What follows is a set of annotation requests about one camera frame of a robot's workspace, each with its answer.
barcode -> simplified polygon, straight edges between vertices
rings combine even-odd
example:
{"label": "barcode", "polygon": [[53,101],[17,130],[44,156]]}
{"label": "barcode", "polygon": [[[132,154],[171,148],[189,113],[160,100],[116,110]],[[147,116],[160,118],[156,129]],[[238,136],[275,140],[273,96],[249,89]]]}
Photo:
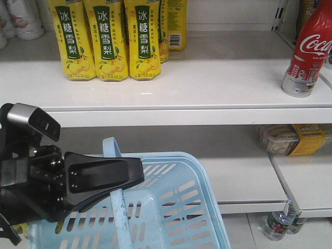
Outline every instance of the barcode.
{"label": "barcode", "polygon": [[180,47],[181,46],[181,34],[171,34],[170,35],[170,47]]}

white bottle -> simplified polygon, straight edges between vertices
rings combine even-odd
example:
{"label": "white bottle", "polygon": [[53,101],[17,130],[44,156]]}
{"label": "white bottle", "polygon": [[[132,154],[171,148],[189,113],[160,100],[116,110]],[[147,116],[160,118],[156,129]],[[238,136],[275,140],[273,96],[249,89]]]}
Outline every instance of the white bottle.
{"label": "white bottle", "polygon": [[35,0],[6,0],[14,22],[16,35],[20,39],[32,40],[44,34]]}
{"label": "white bottle", "polygon": [[0,0],[0,28],[4,32],[7,39],[11,39],[15,36],[14,24],[10,19],[4,0]]}
{"label": "white bottle", "polygon": [[7,46],[7,38],[5,37],[4,32],[0,28],[0,49],[3,49],[6,46]]}

green label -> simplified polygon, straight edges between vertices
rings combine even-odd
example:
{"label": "green label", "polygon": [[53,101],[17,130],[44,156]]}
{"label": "green label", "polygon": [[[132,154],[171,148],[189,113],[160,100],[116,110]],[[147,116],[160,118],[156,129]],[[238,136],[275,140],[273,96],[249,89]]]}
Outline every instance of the green label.
{"label": "green label", "polygon": [[113,60],[115,59],[112,36],[110,34],[110,16],[109,7],[107,6],[94,6],[93,8],[99,31],[100,49],[102,59]]}
{"label": "green label", "polygon": [[151,48],[150,48],[150,22],[149,6],[135,6],[137,24],[138,24],[138,34],[139,34],[139,58],[147,59],[151,58]]}
{"label": "green label", "polygon": [[58,6],[56,7],[56,11],[62,26],[64,41],[66,43],[67,56],[70,59],[79,59],[80,55],[76,42],[74,26],[72,23],[71,10],[69,7]]}
{"label": "green label", "polygon": [[278,222],[272,214],[269,214],[267,220],[268,226],[275,232],[284,234],[288,228],[288,225]]}
{"label": "green label", "polygon": [[164,0],[161,0],[159,2],[159,15],[158,15],[158,43],[161,44],[163,42],[163,37],[162,37],[162,29],[161,29],[161,7],[163,4]]}

yellow package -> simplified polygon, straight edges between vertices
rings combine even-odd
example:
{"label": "yellow package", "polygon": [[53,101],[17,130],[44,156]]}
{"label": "yellow package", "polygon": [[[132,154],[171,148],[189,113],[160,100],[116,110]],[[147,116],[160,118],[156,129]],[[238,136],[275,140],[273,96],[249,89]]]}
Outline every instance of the yellow package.
{"label": "yellow package", "polygon": [[62,67],[70,80],[95,77],[92,44],[82,0],[46,0],[53,18]]}
{"label": "yellow package", "polygon": [[122,0],[84,0],[92,36],[95,70],[103,81],[128,77]]}
{"label": "yellow package", "polygon": [[183,50],[187,45],[187,0],[168,0],[169,49]]}
{"label": "yellow package", "polygon": [[160,62],[164,63],[168,60],[168,0],[160,0],[159,3],[159,20],[158,20],[158,39],[159,39],[159,55]]}
{"label": "yellow package", "polygon": [[159,0],[124,0],[126,7],[130,76],[137,80],[149,80],[161,73],[158,17]]}

basket handle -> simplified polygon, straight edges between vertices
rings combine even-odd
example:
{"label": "basket handle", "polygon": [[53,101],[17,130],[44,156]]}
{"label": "basket handle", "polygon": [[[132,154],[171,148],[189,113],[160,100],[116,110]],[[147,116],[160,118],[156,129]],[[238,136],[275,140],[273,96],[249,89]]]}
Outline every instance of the basket handle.
{"label": "basket handle", "polygon": [[104,157],[122,157],[118,143],[114,137],[103,140]]}
{"label": "basket handle", "polygon": [[[104,157],[121,157],[121,152],[114,137],[103,140]],[[114,212],[114,222],[118,234],[119,248],[133,249],[131,241],[130,227],[127,216],[127,209],[123,190],[118,189],[112,191],[110,194],[110,201]]]}

